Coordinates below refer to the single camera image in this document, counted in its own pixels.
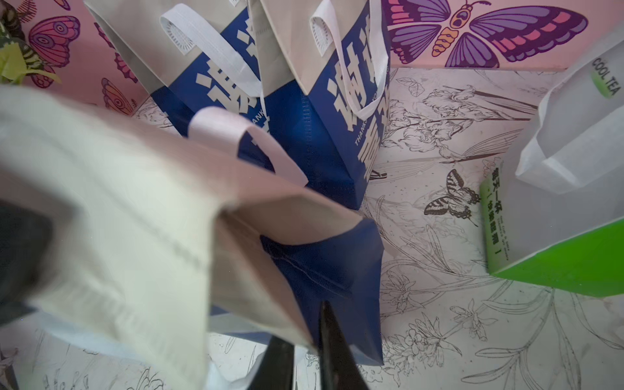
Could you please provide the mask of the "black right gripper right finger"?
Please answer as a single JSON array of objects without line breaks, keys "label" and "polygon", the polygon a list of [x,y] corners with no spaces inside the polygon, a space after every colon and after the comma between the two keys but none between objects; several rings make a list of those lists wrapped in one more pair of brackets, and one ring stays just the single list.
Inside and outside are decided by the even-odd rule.
[{"label": "black right gripper right finger", "polygon": [[330,302],[322,302],[319,318],[319,365],[323,390],[368,390],[344,338]]}]

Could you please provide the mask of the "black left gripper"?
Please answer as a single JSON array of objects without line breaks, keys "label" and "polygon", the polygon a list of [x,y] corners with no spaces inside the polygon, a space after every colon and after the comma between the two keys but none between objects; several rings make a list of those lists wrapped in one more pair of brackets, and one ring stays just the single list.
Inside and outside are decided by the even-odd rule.
[{"label": "black left gripper", "polygon": [[1,325],[34,311],[28,300],[53,235],[48,217],[1,202]]}]

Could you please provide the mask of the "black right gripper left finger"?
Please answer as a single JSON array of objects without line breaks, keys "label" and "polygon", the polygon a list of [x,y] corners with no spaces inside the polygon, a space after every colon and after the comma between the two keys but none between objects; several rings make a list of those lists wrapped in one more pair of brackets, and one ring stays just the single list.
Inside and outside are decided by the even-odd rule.
[{"label": "black right gripper left finger", "polygon": [[292,390],[295,347],[273,336],[248,390]]}]

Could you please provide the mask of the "blue white takeout bag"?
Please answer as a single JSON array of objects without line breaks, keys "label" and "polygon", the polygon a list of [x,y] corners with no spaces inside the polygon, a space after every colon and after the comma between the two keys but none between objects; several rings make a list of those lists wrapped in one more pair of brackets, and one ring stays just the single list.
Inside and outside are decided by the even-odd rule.
[{"label": "blue white takeout bag", "polygon": [[200,111],[185,138],[1,88],[1,202],[54,226],[31,314],[175,389],[227,385],[211,333],[318,354],[325,301],[355,362],[383,363],[379,231],[305,181],[274,139],[222,109]]}]

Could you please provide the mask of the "green white takeout bag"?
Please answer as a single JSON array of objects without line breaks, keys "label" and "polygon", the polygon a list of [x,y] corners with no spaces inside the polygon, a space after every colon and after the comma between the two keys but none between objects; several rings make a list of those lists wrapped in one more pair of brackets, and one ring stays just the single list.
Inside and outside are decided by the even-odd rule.
[{"label": "green white takeout bag", "polygon": [[480,195],[490,275],[622,294],[622,27],[563,73]]}]

